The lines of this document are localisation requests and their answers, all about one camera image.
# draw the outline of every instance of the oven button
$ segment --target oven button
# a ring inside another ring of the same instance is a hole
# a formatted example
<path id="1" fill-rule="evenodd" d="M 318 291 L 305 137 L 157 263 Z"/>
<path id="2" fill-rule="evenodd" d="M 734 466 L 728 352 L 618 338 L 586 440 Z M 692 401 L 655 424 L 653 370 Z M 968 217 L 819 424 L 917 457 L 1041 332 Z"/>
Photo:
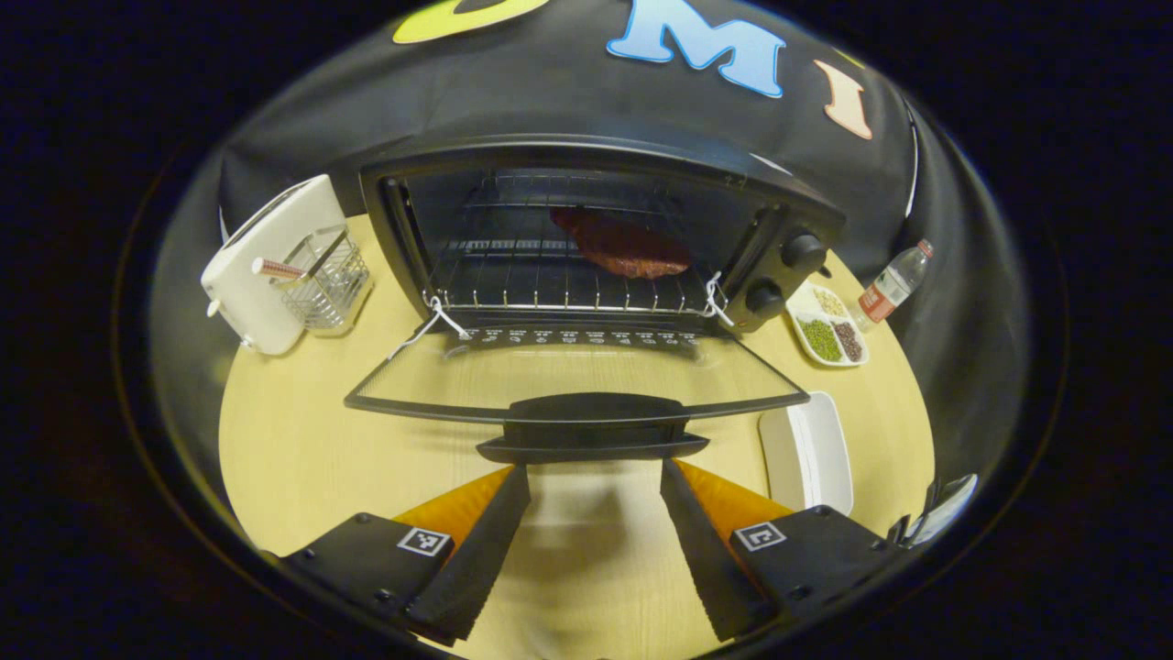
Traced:
<path id="1" fill-rule="evenodd" d="M 745 293 L 745 306 L 761 318 L 772 318 L 782 313 L 786 297 L 773 279 L 758 279 Z"/>
<path id="2" fill-rule="evenodd" d="M 814 272 L 825 260 L 827 247 L 814 233 L 799 233 L 782 244 L 782 263 L 799 272 Z"/>

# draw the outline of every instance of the green beans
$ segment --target green beans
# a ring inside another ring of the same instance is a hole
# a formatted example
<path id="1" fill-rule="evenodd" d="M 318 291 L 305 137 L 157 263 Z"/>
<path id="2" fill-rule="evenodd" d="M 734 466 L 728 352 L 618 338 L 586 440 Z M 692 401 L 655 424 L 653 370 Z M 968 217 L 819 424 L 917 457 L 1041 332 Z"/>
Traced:
<path id="1" fill-rule="evenodd" d="M 807 343 L 819 358 L 827 362 L 843 360 L 843 354 L 839 351 L 839 345 L 835 343 L 835 333 L 830 325 L 822 320 L 809 322 L 800 320 L 799 324 L 802 326 L 802 334 L 806 335 Z"/>

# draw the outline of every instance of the red bottle label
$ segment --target red bottle label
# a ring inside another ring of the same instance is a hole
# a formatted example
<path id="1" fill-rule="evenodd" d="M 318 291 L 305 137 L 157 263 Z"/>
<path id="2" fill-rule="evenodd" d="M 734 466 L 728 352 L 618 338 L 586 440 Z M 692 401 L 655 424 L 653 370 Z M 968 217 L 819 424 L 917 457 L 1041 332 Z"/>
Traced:
<path id="1" fill-rule="evenodd" d="M 863 313 L 868 314 L 868 318 L 873 322 L 880 322 L 884 319 L 891 309 L 896 308 L 896 305 L 891 304 L 881 291 L 876 287 L 875 283 L 863 290 L 863 294 L 860 295 L 860 308 Z"/>

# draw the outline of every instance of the glass oven door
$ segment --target glass oven door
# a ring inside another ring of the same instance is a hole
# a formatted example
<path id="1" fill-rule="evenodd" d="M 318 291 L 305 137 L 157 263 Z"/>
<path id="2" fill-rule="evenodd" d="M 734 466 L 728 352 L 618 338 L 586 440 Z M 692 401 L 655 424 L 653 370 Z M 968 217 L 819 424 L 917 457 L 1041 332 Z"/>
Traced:
<path id="1" fill-rule="evenodd" d="M 732 335 L 586 322 L 487 326 L 469 328 L 469 334 L 461 340 L 445 328 L 422 335 L 375 366 L 346 406 L 411 417 L 524 424 L 538 421 L 528 420 L 527 407 L 515 404 L 560 395 L 671 400 L 683 407 L 676 415 L 687 419 L 809 400 Z M 574 422 L 606 424 L 619 416 L 630 420 L 631 407 L 577 410 Z"/>

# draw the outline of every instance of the oven door handle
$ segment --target oven door handle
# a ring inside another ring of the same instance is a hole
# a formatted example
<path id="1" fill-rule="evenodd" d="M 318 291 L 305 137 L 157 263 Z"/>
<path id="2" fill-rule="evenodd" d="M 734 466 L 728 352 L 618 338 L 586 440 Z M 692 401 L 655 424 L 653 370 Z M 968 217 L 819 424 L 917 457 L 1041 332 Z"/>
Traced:
<path id="1" fill-rule="evenodd" d="M 598 422 L 599 411 L 606 422 Z M 684 433 L 689 422 L 678 401 L 644 395 L 582 393 L 515 402 L 504 437 L 477 445 L 497 463 L 543 464 L 579 461 L 665 460 L 690 456 L 707 438 Z"/>

